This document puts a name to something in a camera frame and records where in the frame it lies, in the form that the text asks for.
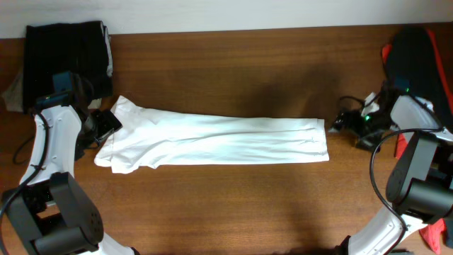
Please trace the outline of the white t-shirt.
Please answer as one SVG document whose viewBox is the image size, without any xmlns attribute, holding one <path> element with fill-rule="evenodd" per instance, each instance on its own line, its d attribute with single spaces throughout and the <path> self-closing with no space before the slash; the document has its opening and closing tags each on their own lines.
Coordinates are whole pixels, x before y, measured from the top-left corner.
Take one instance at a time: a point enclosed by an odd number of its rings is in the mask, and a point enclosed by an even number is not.
<svg viewBox="0 0 453 255">
<path fill-rule="evenodd" d="M 120 96 L 122 128 L 95 156 L 97 166 L 129 174 L 141 166 L 300 164 L 329 160 L 324 121 L 235 118 L 143 108 Z"/>
</svg>

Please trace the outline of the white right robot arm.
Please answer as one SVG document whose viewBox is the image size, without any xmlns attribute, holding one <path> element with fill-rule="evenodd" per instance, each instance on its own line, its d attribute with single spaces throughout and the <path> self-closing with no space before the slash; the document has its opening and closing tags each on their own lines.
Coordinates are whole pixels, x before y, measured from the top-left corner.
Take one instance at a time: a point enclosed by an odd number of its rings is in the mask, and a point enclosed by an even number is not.
<svg viewBox="0 0 453 255">
<path fill-rule="evenodd" d="M 452 102 L 434 89 L 382 89 L 356 109 L 341 109 L 331 129 L 348 130 L 370 151 L 369 177 L 383 207 L 335 254 L 392 254 L 409 235 L 452 219 Z M 385 191 L 375 175 L 376 155 L 392 137 L 409 137 Z"/>
</svg>

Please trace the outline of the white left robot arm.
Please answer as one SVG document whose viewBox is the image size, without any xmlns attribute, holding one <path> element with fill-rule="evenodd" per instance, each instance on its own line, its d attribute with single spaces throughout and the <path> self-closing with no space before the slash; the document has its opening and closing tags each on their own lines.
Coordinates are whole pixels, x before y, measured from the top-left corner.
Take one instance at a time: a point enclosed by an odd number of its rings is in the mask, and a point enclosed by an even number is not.
<svg viewBox="0 0 453 255">
<path fill-rule="evenodd" d="M 104 232 L 97 207 L 74 179 L 81 119 L 72 106 L 53 106 L 35 115 L 30 163 L 17 188 L 6 191 L 7 215 L 29 254 L 129 254 Z"/>
</svg>

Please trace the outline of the black garment at right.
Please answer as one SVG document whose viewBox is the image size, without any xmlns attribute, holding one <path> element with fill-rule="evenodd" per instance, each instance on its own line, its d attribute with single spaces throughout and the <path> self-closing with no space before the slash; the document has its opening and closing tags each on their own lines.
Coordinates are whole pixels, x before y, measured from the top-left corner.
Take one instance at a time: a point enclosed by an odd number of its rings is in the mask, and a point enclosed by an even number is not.
<svg viewBox="0 0 453 255">
<path fill-rule="evenodd" d="M 386 185 L 391 209 L 405 222 L 443 220 L 452 245 L 452 92 L 435 36 L 421 27 L 398 32 L 383 50 L 386 74 L 411 80 L 396 99 L 391 119 L 408 144 Z"/>
</svg>

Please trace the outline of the red garment at right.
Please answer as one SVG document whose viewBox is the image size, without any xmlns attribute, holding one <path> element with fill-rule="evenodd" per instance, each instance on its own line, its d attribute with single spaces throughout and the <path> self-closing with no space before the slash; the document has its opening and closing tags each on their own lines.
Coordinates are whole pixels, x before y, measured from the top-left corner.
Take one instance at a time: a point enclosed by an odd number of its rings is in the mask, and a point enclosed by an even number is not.
<svg viewBox="0 0 453 255">
<path fill-rule="evenodd" d="M 388 80 L 389 80 L 388 84 L 385 87 L 383 87 L 383 89 L 394 89 L 393 84 L 389 78 L 388 78 Z M 399 156 L 398 156 L 398 159 L 399 159 L 401 157 L 404 149 L 406 148 L 408 141 L 405 136 L 399 135 L 398 137 L 402 137 L 406 143 L 405 146 L 400 149 Z M 426 227 L 424 227 L 416 232 L 420 233 L 420 235 L 424 239 L 424 241 L 428 244 L 428 246 L 436 254 L 440 253 L 440 238 L 443 234 L 447 235 L 447 230 L 446 230 L 445 223 L 443 220 L 439 220 L 435 224 L 427 225 Z"/>
</svg>

